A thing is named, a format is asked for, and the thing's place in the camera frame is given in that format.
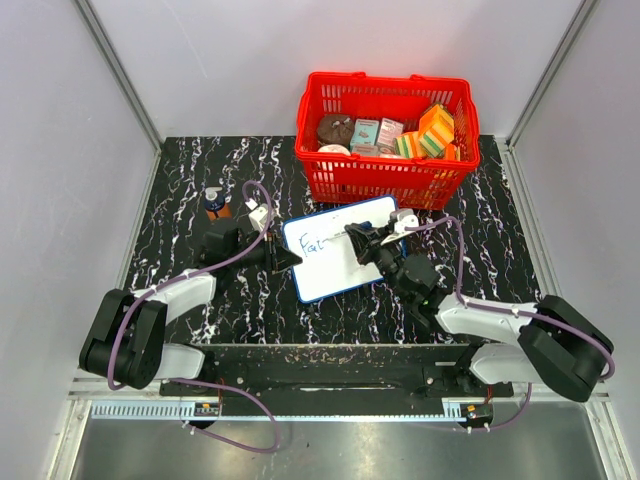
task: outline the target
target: blue border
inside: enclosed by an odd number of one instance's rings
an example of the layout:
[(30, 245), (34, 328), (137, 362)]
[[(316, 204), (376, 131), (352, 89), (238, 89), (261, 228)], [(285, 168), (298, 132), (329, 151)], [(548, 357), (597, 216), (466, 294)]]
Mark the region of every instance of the blue border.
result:
[[(356, 202), (356, 203), (349, 203), (347, 205), (343, 205), (342, 207), (331, 208), (329, 210), (323, 210), (322, 212), (314, 212), (314, 213), (310, 213), (309, 215), (305, 215), (304, 217), (292, 218), (290, 220), (287, 220), (286, 222), (284, 222), (282, 224), (282, 239), (284, 241), (284, 246), (289, 248), (289, 244), (287, 243), (287, 236), (285, 235), (285, 231), (284, 231), (284, 227), (286, 227), (287, 224), (289, 224), (289, 223), (298, 222), (298, 221), (302, 220), (303, 218), (315, 217), (317, 215), (323, 215), (325, 213), (333, 212), (333, 211), (336, 211), (336, 210), (343, 210), (345, 208), (353, 207), (354, 205), (361, 205), (363, 203), (369, 203), (369, 202), (372, 202), (374, 200), (379, 200), (381, 198), (387, 198), (387, 197), (389, 197), (389, 198), (391, 198), (393, 200), (393, 204), (395, 206), (395, 209), (398, 210), (398, 201), (396, 200), (396, 197), (394, 197), (393, 195), (382, 195), (380, 197), (370, 198), (369, 200), (363, 200), (361, 202)], [(406, 256), (407, 255), (407, 246), (406, 246), (404, 240), (402, 240), (401, 243), (402, 243), (402, 253)], [(300, 298), (300, 290), (298, 289), (298, 279), (296, 278), (295, 269), (292, 268), (291, 269), (291, 273), (293, 275), (293, 284), (296, 286), (296, 293), (298, 294), (298, 300), (300, 301), (300, 303), (304, 303), (304, 304), (319, 302), (320, 300), (323, 300), (323, 299), (329, 298), (329, 297), (333, 297), (334, 295), (339, 295), (339, 294), (344, 293), (344, 292), (350, 292), (351, 290), (356, 290), (356, 289), (362, 287), (363, 285), (371, 285), (372, 283), (376, 283), (376, 282), (379, 282), (380, 280), (384, 280), (384, 277), (380, 277), (380, 278), (377, 278), (377, 279), (372, 280), (370, 282), (362, 283), (362, 284), (360, 284), (360, 285), (358, 285), (356, 287), (347, 288), (345, 290), (340, 290), (338, 292), (334, 292), (334, 293), (331, 293), (329, 295), (325, 295), (324, 297), (314, 298), (313, 300), (302, 300)]]

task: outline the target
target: brown round object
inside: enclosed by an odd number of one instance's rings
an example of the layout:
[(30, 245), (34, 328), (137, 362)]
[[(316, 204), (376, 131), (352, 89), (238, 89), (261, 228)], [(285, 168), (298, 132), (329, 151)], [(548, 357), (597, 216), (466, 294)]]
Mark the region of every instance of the brown round object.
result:
[(331, 113), (325, 115), (318, 125), (318, 143), (320, 145), (337, 144), (349, 148), (355, 125), (349, 115)]

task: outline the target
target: teal box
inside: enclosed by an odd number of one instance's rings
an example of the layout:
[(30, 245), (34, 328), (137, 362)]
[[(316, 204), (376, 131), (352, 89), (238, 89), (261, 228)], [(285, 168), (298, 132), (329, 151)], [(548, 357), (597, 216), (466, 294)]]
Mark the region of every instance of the teal box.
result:
[(375, 145), (378, 138), (378, 128), (380, 122), (377, 120), (356, 120), (353, 137), (351, 137), (351, 148), (356, 144)]

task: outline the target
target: gray floor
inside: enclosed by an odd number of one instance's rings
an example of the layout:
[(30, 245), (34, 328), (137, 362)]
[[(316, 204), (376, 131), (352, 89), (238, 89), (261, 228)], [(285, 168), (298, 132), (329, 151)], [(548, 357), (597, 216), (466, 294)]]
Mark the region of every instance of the gray floor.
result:
[[(515, 406), (500, 405), (501, 415)], [(256, 455), (178, 422), (91, 420), (74, 479), (604, 479), (581, 406), (534, 404), (512, 427), (467, 436), (424, 424), (283, 425), (275, 455)], [(267, 423), (216, 424), (216, 433), (267, 446)]]

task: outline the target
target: floor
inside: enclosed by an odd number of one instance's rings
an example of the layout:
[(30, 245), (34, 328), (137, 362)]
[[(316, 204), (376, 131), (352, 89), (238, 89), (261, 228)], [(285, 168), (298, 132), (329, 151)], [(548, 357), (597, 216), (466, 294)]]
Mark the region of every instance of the floor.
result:
[[(516, 406), (504, 405), (503, 415)], [(267, 446), (268, 423), (218, 423), (216, 433)], [(287, 423), (274, 455), (189, 436), (179, 422), (91, 420), (74, 480), (219, 478), (325, 480), (605, 479), (587, 416), (534, 404), (518, 423), (468, 436), (412, 423)]]
[[(131, 262), (127, 285), (143, 288), (192, 266), (209, 226), (202, 206), (207, 186), (222, 186), (241, 226), (249, 228), (240, 189), (260, 180), (271, 192), (278, 218), (306, 215), (314, 204), (294, 137), (169, 138), (153, 184)], [(493, 137), (480, 138), (482, 162), (444, 213), (463, 222), (467, 242), (464, 291), (491, 300), (539, 297), (525, 239)], [(420, 212), (422, 221), (441, 213)], [(452, 286), (457, 244), (446, 228), (413, 235), (408, 250), (425, 251)], [(325, 299), (309, 308), (298, 302), (290, 272), (278, 276), (240, 271), (223, 298), (173, 322), (167, 337), (191, 343), (453, 343), (465, 341), (423, 331), (405, 319), (402, 305), (384, 284)]]

